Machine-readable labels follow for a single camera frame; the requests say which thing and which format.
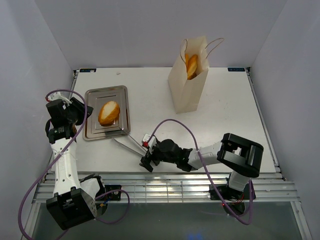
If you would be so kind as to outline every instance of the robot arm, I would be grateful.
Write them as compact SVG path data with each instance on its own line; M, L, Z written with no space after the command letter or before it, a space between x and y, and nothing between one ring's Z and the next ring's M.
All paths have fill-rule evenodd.
M85 106L76 98L70 100L55 93L46 105L51 116L45 131L51 144L53 156L61 155L55 164L55 185L53 196L46 200L46 208L61 227L66 230L101 216L107 205L96 203L95 198L106 192L100 176L93 174L82 180L78 178L76 165L76 141L61 153L61 150L75 136L75 126L83 123ZM87 107L90 117L93 108Z
M142 145L148 151L140 163L149 172L153 171L151 161L156 166L160 162L173 163L185 172L198 170L203 167L203 163L206 166L223 163L233 170L226 186L228 193L224 195L230 195L230 192L242 193L250 178L257 178L260 173L263 146L231 133L224 134L220 142L199 149L203 163L194 148L180 148L171 139L158 141L153 136L148 141L149 138L148 134L143 137Z

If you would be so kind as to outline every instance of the bread roll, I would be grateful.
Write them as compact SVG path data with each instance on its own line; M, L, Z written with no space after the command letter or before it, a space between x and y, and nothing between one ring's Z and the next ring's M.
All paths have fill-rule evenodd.
M112 124L119 116L120 107L115 101L108 101L100 110L98 121L100 125Z
M188 77L188 80L192 80L197 76L197 74L194 72L190 77Z
M188 66L186 67L187 79L190 80L192 75L196 72L198 67L198 55L193 55L188 61Z
M188 63L189 63L189 54L186 53L186 54L184 55L184 58L185 58L185 67L187 68L187 67L188 67Z

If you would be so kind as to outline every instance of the white paper bag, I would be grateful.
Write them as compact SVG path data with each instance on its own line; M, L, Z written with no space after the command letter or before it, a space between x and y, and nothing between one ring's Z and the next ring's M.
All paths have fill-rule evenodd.
M180 55L175 60L168 77L173 105L177 114L197 110L209 71L207 58L212 50L207 53L207 47L218 40L220 40L219 43L212 50L222 43L224 38L217 38L209 44L207 44L206 36L183 40L182 46L180 46ZM185 54L188 54L190 58L194 54L198 55L197 69L195 71L197 76L191 80L187 80Z

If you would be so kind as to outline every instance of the white tabletop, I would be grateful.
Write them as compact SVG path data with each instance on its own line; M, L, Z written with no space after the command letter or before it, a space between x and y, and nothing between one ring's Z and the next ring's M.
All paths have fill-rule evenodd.
M177 119L194 133L198 145L206 147L218 142L225 133L255 141L264 147L262 173L274 173L275 167L245 72L228 72L227 68L210 68L197 111L176 114L168 84L170 67L97 68L96 72L79 73L74 90L85 95L87 90L125 85L128 89L131 122L130 135L141 142L164 119ZM138 155L119 146L112 139L86 141L77 138L78 172L147 173L139 166ZM157 131L162 141L172 139L182 148L194 148L190 134L175 122L166 122ZM128 137L117 140L143 153ZM212 173L230 172L225 165L208 167ZM185 173L175 164L161 162L154 173ZM204 172L203 168L193 173Z

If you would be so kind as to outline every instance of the stainless steel tray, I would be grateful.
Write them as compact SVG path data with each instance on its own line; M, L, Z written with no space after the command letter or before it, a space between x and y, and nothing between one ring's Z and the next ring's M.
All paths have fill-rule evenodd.
M84 98L88 106L93 107L92 115L87 119L83 131L85 140L127 135L130 132L129 100L126 86L90 89L86 91ZM119 118L113 124L101 126L98 122L98 115L103 105L109 101L115 101L119 104Z

